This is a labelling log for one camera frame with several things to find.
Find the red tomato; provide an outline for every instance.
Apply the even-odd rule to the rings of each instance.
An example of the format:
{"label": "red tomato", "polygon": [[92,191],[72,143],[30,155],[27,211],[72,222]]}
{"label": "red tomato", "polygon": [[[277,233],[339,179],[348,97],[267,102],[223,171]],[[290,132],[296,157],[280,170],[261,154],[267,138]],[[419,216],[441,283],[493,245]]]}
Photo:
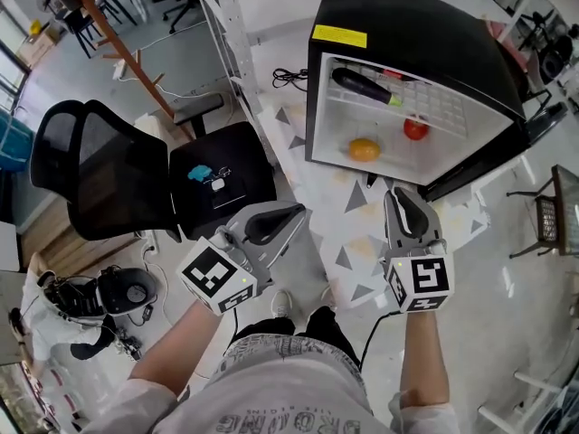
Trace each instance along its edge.
{"label": "red tomato", "polygon": [[422,140],[428,135],[428,126],[422,122],[416,122],[412,119],[404,121],[404,134],[411,140]]}

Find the blue bucket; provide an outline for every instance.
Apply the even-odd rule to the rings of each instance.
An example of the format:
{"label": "blue bucket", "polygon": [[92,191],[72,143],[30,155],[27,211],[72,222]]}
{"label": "blue bucket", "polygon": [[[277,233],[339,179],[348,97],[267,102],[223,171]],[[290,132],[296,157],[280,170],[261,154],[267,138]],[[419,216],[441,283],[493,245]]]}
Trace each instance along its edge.
{"label": "blue bucket", "polygon": [[33,151],[34,133],[0,108],[0,169],[22,172]]}

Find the eggplant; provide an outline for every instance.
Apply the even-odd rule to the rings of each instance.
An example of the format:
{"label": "eggplant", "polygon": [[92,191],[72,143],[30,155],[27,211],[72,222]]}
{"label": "eggplant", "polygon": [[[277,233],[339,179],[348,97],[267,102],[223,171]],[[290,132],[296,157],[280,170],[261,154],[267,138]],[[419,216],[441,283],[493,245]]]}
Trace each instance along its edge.
{"label": "eggplant", "polygon": [[337,68],[332,71],[332,79],[340,87],[353,91],[359,95],[375,99],[385,105],[402,106],[402,102],[384,87],[347,68]]}

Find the yellow sticker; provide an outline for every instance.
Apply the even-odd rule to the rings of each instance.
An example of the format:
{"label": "yellow sticker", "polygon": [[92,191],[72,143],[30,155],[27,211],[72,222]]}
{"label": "yellow sticker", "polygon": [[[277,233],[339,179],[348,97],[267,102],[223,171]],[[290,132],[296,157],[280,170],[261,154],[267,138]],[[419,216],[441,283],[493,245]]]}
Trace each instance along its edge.
{"label": "yellow sticker", "polygon": [[367,33],[321,24],[316,24],[312,38],[327,40],[328,42],[344,43],[345,45],[354,45],[355,47],[361,48],[366,48],[368,42]]}

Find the white shoe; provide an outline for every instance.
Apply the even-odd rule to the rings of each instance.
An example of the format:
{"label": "white shoe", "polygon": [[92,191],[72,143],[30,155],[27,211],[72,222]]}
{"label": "white shoe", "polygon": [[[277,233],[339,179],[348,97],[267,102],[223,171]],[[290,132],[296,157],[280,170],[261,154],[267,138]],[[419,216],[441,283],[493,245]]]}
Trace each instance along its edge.
{"label": "white shoe", "polygon": [[291,294],[285,289],[280,289],[271,300],[271,314],[274,318],[290,316],[292,307]]}
{"label": "white shoe", "polygon": [[322,291],[322,296],[319,299],[319,301],[321,302],[320,307],[326,306],[329,307],[329,309],[336,313],[337,310],[337,305],[336,305],[336,300],[334,299],[334,295],[332,294],[332,288],[331,287],[327,287],[326,289],[324,289]]}

